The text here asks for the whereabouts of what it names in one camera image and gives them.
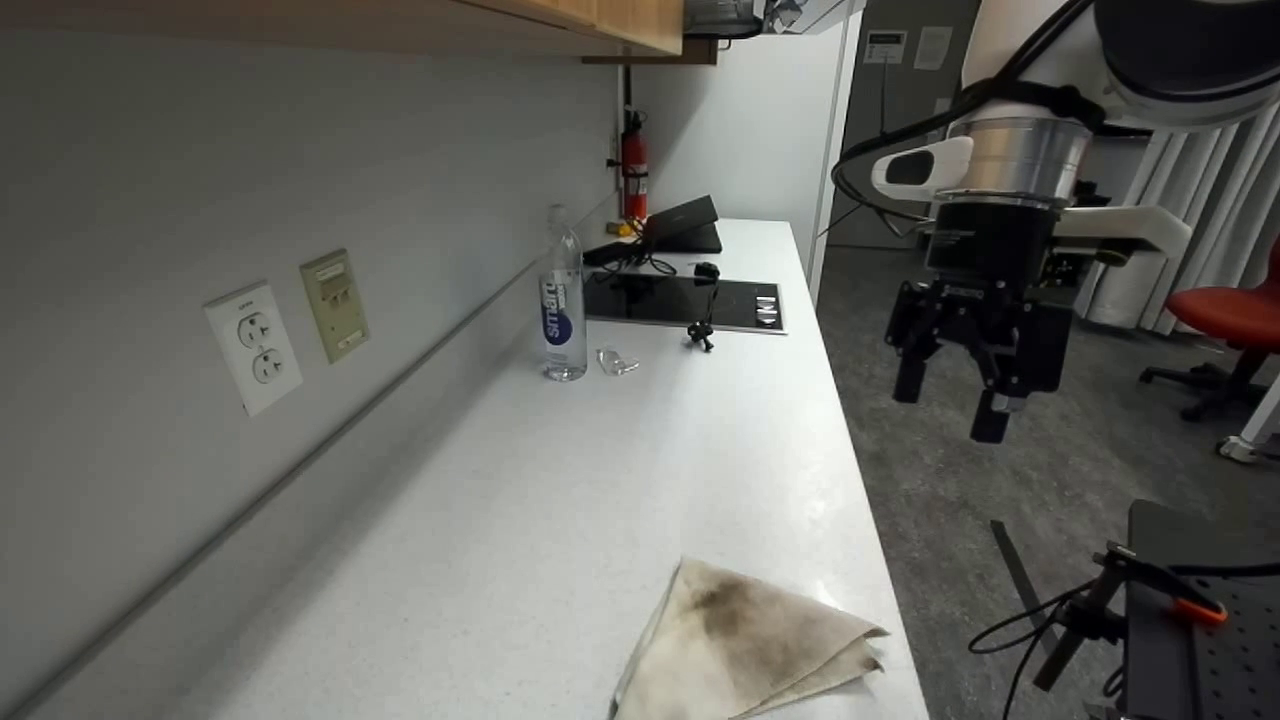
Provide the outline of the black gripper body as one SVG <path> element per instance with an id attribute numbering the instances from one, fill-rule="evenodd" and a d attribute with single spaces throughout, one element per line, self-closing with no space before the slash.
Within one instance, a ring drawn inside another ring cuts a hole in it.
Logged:
<path id="1" fill-rule="evenodd" d="M 943 206 L 929 277 L 899 285 L 883 340 L 961 346 L 999 396 L 1056 394 L 1073 315 L 1036 291 L 1050 223 L 1036 206 Z"/>

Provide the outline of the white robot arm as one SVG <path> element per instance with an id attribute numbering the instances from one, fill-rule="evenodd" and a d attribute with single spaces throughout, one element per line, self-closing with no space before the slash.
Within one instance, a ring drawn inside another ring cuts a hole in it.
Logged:
<path id="1" fill-rule="evenodd" d="M 1056 394 L 1073 299 L 1050 288 L 1050 249 L 1087 143 L 1273 108 L 1274 36 L 1280 0 L 980 0 L 951 104 L 830 164 L 853 200 L 846 170 L 867 162 L 879 196 L 933 209 L 929 277 L 899 285 L 888 319 L 892 396 L 917 404 L 943 346 L 980 371 L 977 446 Z"/>

